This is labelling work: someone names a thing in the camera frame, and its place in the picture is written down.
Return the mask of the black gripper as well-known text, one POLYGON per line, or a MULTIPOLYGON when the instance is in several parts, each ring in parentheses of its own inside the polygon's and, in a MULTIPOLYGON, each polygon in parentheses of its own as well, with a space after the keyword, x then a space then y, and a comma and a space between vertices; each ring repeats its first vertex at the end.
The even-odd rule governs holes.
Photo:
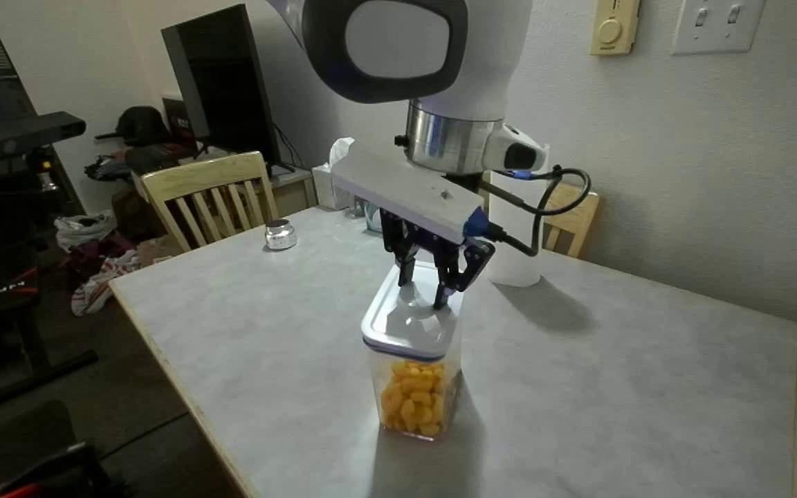
POLYGON ((385 249, 397 263, 397 288, 414 277, 414 255, 428 250, 436 267, 435 309, 441 309, 455 288, 466 288, 490 263, 490 241, 444 241, 390 210, 378 210, 385 249))

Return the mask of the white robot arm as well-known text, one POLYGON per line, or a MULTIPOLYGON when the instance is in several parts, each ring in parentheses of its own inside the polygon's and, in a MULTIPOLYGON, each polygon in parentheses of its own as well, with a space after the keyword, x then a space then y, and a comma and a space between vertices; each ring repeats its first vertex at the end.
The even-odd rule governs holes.
POLYGON ((412 166, 477 184, 542 145, 502 122, 531 0, 267 0, 316 73, 353 102, 407 100, 412 166))

